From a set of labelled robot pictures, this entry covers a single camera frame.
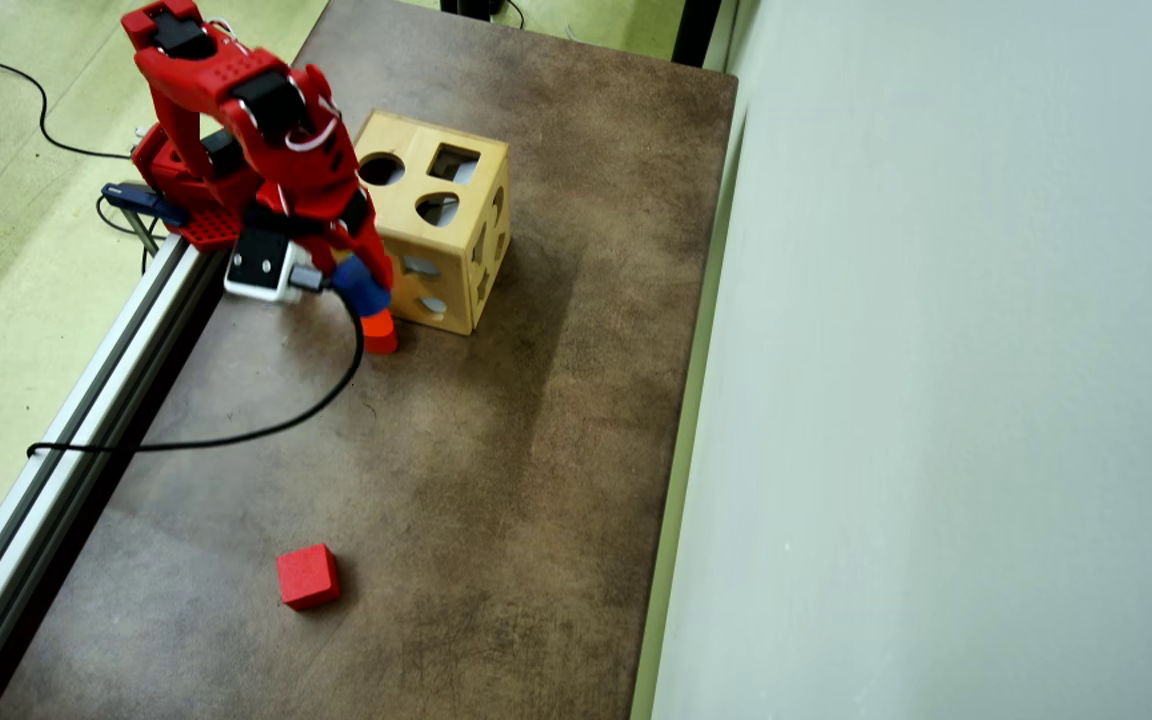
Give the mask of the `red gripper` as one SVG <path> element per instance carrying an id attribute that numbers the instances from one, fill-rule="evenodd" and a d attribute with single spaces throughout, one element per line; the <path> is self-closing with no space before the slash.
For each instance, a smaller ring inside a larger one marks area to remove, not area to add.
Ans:
<path id="1" fill-rule="evenodd" d="M 392 291 L 393 264 L 371 219 L 349 135 L 340 118 L 326 119 L 314 135 L 294 127 L 256 143 L 256 227 L 291 238 L 338 247 L 349 258 L 338 262 L 338 290 L 361 286 L 364 276 Z"/>

